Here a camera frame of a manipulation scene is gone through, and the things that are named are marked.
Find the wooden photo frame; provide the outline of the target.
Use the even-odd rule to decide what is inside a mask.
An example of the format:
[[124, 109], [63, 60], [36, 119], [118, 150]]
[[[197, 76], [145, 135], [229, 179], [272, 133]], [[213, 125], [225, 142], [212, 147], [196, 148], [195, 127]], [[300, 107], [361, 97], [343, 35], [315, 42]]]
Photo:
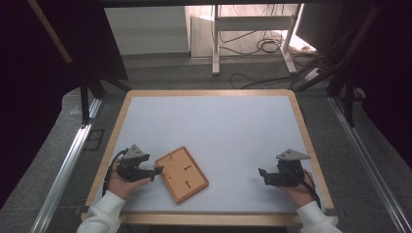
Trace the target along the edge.
[[177, 204], [188, 200], [209, 185], [209, 181], [185, 147], [173, 150], [155, 161]]

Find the white power strip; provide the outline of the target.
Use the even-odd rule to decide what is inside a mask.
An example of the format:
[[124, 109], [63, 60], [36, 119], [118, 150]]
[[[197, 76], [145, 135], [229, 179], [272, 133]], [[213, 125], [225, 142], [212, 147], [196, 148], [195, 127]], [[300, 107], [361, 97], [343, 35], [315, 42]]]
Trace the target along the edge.
[[323, 70], [321, 68], [314, 68], [312, 71], [310, 71], [304, 78], [306, 82], [309, 82], [315, 78], [317, 78]]

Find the white metal stand frame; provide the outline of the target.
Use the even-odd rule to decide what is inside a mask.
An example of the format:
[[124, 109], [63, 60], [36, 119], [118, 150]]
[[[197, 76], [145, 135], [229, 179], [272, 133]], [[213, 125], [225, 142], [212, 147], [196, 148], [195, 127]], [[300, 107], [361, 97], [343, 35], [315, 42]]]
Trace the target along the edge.
[[214, 21], [212, 22], [212, 36], [214, 37], [212, 52], [212, 74], [220, 73], [220, 46], [219, 33], [222, 31], [267, 31], [286, 30], [285, 41], [280, 46], [280, 51], [289, 72], [296, 74], [295, 65], [289, 53], [290, 42], [294, 29], [299, 21], [299, 16], [304, 5], [298, 4], [291, 16], [256, 16], [256, 17], [220, 17], [218, 5], [214, 6]]

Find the dark curtain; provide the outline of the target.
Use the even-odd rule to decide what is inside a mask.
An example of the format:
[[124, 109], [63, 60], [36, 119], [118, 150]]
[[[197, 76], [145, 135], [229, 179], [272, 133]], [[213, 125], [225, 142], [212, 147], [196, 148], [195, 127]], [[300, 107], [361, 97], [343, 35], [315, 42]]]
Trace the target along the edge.
[[365, 93], [363, 109], [412, 163], [412, 0], [346, 0], [345, 5], [348, 17], [378, 8], [351, 68]]
[[73, 59], [64, 60], [27, 0], [0, 0], [0, 209], [83, 78], [127, 78], [103, 8], [36, 0]]

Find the black metal stand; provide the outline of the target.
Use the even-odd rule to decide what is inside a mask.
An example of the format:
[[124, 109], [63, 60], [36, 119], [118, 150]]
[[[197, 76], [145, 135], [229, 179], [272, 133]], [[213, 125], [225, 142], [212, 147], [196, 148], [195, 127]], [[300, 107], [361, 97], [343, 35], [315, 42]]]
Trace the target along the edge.
[[353, 121], [353, 102], [354, 102], [354, 82], [353, 75], [348, 65], [339, 62], [336, 65], [334, 76], [326, 89], [328, 96], [336, 97], [344, 89], [344, 118], [351, 127], [354, 127]]
[[86, 126], [91, 121], [91, 110], [89, 109], [88, 93], [91, 92], [94, 98], [102, 99], [106, 90], [102, 84], [105, 81], [118, 89], [128, 92], [131, 90], [129, 86], [120, 81], [100, 72], [95, 71], [90, 74], [82, 75], [81, 77], [81, 104], [82, 104], [82, 126]]

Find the dark floor grate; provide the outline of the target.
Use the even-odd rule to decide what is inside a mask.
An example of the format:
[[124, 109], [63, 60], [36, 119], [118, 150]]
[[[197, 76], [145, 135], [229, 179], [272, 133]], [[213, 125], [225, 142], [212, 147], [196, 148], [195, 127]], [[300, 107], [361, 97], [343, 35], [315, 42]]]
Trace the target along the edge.
[[86, 143], [84, 150], [86, 151], [96, 151], [99, 150], [104, 137], [104, 129], [93, 129], [90, 131], [86, 138]]

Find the person's left hand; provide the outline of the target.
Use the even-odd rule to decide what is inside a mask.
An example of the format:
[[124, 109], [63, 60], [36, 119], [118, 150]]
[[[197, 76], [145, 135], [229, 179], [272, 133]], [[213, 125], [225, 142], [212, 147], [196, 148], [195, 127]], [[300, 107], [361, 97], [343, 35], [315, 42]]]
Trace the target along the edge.
[[118, 166], [121, 159], [118, 158], [110, 172], [110, 178], [108, 180], [107, 190], [117, 195], [119, 198], [126, 200], [131, 193], [138, 187], [143, 186], [151, 182], [150, 178], [142, 179], [136, 182], [125, 181], [118, 173]]

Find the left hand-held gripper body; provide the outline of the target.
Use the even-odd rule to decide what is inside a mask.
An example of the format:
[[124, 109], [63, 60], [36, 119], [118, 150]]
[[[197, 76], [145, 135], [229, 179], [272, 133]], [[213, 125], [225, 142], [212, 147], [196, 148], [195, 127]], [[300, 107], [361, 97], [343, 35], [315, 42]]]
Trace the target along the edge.
[[142, 162], [138, 161], [138, 156], [145, 155], [136, 145], [132, 145], [119, 163], [117, 173], [127, 182], [136, 182], [142, 179], [150, 178], [150, 170], [141, 170], [139, 168]]

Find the aluminium floor rail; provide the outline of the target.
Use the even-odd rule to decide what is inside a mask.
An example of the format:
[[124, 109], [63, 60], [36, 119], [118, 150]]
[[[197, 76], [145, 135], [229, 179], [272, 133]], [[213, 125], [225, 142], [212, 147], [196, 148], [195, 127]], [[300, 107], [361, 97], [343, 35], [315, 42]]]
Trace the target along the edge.
[[407, 219], [404, 210], [397, 201], [395, 194], [391, 191], [382, 174], [369, 154], [356, 128], [352, 126], [344, 116], [344, 107], [337, 97], [328, 97], [348, 139], [360, 158], [360, 162], [378, 193], [385, 209], [387, 210], [398, 233], [412, 233], [412, 222]]
[[88, 114], [86, 115], [88, 120], [83, 123], [78, 130], [29, 233], [47, 232], [58, 203], [64, 193], [78, 158], [80, 157], [82, 149], [86, 143], [86, 138], [88, 137], [101, 103], [101, 100], [93, 99], [91, 105], [88, 107]]

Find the white panel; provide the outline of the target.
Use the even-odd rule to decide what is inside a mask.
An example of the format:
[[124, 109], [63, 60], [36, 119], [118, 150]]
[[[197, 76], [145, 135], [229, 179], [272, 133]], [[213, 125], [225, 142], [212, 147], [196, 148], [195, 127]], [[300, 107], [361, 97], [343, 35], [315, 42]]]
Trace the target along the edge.
[[121, 55], [189, 52], [184, 7], [105, 8]]

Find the wooden slat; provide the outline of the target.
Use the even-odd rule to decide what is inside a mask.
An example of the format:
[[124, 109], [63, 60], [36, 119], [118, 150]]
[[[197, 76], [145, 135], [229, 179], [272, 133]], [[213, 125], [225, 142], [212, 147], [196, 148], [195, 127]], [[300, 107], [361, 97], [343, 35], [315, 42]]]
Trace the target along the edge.
[[71, 64], [73, 62], [72, 57], [66, 50], [66, 48], [63, 46], [61, 40], [59, 39], [58, 35], [56, 34], [55, 30], [53, 29], [52, 25], [50, 24], [48, 18], [44, 14], [42, 8], [38, 4], [36, 0], [26, 0], [34, 14], [36, 15], [37, 19], [40, 20], [41, 24], [45, 28], [46, 32], [51, 38], [51, 41], [59, 51], [60, 55], [62, 56], [63, 60], [67, 64]]

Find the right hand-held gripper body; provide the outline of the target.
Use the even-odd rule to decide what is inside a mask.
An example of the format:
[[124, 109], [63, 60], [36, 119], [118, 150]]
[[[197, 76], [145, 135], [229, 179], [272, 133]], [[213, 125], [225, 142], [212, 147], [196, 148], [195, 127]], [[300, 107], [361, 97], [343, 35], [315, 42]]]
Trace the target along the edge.
[[297, 186], [304, 180], [302, 160], [310, 159], [306, 153], [287, 149], [276, 156], [278, 173], [275, 178], [276, 186]]

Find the person's right hand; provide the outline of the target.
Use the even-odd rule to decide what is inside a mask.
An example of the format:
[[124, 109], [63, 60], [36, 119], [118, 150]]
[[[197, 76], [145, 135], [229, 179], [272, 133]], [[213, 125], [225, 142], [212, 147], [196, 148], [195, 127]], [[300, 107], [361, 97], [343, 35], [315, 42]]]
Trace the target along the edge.
[[311, 193], [311, 191], [315, 189], [312, 175], [307, 170], [304, 170], [304, 174], [304, 183], [301, 183], [295, 187], [280, 187], [280, 189], [285, 191], [291, 198], [297, 208], [301, 208], [315, 200], [313, 194]]

